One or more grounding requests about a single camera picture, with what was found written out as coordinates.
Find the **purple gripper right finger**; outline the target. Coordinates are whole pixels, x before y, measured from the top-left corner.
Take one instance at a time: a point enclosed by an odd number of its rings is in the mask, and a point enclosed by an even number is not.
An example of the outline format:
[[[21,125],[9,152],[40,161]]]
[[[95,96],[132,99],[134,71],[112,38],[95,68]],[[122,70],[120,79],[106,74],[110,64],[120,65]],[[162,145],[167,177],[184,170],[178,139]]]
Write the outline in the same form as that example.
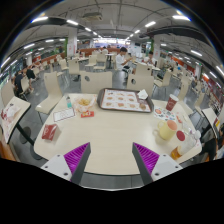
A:
[[[168,154],[159,155],[138,143],[133,144],[132,153],[144,185],[182,169]]]

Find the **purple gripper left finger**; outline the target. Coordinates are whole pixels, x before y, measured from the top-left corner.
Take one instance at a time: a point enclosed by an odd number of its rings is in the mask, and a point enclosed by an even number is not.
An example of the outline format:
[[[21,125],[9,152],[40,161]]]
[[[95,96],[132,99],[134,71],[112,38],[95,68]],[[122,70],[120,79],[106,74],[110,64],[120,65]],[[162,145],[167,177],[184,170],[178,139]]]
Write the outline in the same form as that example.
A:
[[[42,169],[79,185],[90,153],[90,143],[85,143],[65,155],[56,154]]]

